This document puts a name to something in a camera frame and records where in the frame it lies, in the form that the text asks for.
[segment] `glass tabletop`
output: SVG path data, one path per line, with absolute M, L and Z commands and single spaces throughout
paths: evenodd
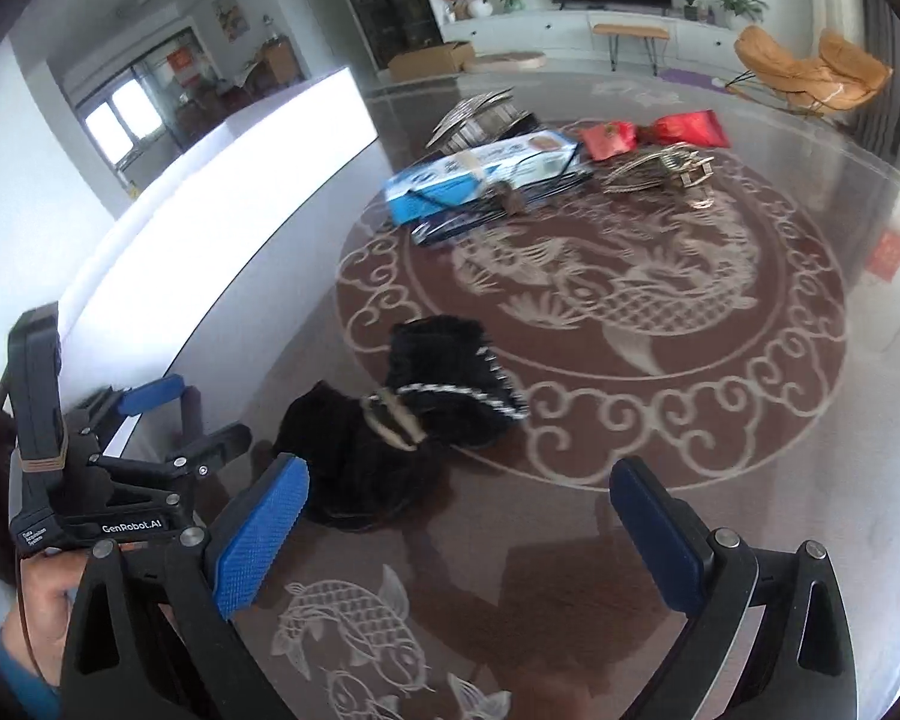
M 708 527 L 767 549 L 826 546 L 859 716 L 879 717 L 900 688 L 900 173 L 829 124 L 623 73 L 382 90 L 367 96 L 372 148 L 399 170 L 455 103 L 509 87 L 518 108 L 568 133 L 713 109 L 731 141 L 714 153 L 717 200 L 691 212 L 653 193 L 573 191 L 420 250 L 386 224 L 379 181 L 358 182 L 336 279 L 286 330 L 252 298 L 254 279 L 293 291 L 299 255 L 278 231 L 254 258 L 266 269 L 238 276 L 170 370 L 223 376 L 213 338 L 239 328 L 252 357 L 255 338 L 276 334 L 283 352 L 240 405 L 256 440 L 272 442 L 319 380 L 375 389 L 389 327 L 438 313 L 480 319 L 530 416 L 453 456 L 437 491 L 384 527 L 301 520 L 237 615 L 248 649 L 306 720 L 356 717 L 367 697 L 405 720 L 477 704 L 494 720 L 617 717 L 684 621 L 605 494 L 612 463 L 640 454 Z M 284 228 L 306 223 L 294 214 Z M 597 310 L 586 289 L 626 299 Z M 125 454 L 169 450 L 174 432 L 145 415 Z M 254 473 L 236 461 L 217 492 L 225 500 Z M 725 707 L 759 618 L 748 613 L 701 716 Z

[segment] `brown rug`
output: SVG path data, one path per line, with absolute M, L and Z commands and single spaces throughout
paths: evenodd
M 530 403 L 504 440 L 468 452 L 498 469 L 605 488 L 639 454 L 686 488 L 765 463 L 833 397 L 844 290 L 806 213 L 714 156 L 707 210 L 603 194 L 603 170 L 554 206 L 429 248 L 374 201 L 338 269 L 348 346 L 379 380 L 392 324 L 479 319 Z

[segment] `window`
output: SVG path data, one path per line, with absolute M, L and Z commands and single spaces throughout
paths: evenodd
M 103 103 L 87 119 L 90 134 L 97 140 L 106 158 L 114 165 L 130 153 L 133 141 L 117 121 L 110 103 Z
M 135 149 L 139 151 L 141 141 L 163 128 L 163 119 L 134 77 L 108 84 L 108 90 L 113 91 L 94 95 L 98 104 L 91 103 L 93 110 L 84 121 L 104 156 L 118 165 Z
M 163 127 L 160 114 L 156 112 L 154 104 L 149 101 L 137 79 L 122 85 L 113 93 L 111 100 L 130 131 L 138 138 L 146 138 Z

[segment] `tv stand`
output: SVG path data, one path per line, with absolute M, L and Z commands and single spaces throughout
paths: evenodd
M 610 71 L 607 37 L 594 35 L 595 25 L 659 28 L 670 39 L 661 40 L 661 69 L 677 68 L 732 79 L 744 67 L 733 50 L 736 33 L 703 22 L 689 22 L 658 12 L 634 13 L 618 9 L 580 9 L 573 4 L 561 8 L 520 10 L 458 20 L 440 27 L 446 41 L 463 40 L 473 44 L 477 55 L 505 52 L 543 52 L 552 60 L 599 62 Z M 619 61 L 647 66 L 646 46 L 642 38 L 621 33 Z

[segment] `wooden bench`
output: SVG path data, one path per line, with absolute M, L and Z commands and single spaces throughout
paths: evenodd
M 662 26 L 633 25 L 632 23 L 596 23 L 593 25 L 593 34 L 607 35 L 610 38 L 610 69 L 616 71 L 617 56 L 620 52 L 620 37 L 642 38 L 643 45 L 647 49 L 647 57 L 653 74 L 658 70 L 658 57 L 656 57 L 656 42 L 658 40 L 670 40 L 670 33 Z

